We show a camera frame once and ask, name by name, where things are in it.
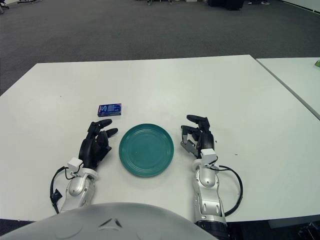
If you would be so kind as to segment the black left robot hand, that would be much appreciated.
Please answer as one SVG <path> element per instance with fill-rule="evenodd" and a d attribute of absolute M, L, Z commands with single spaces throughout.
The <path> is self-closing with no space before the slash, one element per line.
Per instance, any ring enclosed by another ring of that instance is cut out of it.
<path fill-rule="evenodd" d="M 112 123 L 111 119 L 91 122 L 87 136 L 82 141 L 78 158 L 82 160 L 83 167 L 96 170 L 100 162 L 111 151 L 109 138 L 118 132 L 118 128 L 103 130 Z"/>

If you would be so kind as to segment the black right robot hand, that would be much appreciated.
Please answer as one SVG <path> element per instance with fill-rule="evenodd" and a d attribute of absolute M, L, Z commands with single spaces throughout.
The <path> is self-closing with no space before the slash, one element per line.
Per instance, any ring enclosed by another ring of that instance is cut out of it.
<path fill-rule="evenodd" d="M 214 136 L 210 131 L 210 123 L 207 117 L 188 114 L 186 118 L 197 124 L 198 127 L 181 126 L 181 146 L 192 153 L 197 159 L 201 159 L 201 150 L 215 149 Z"/>

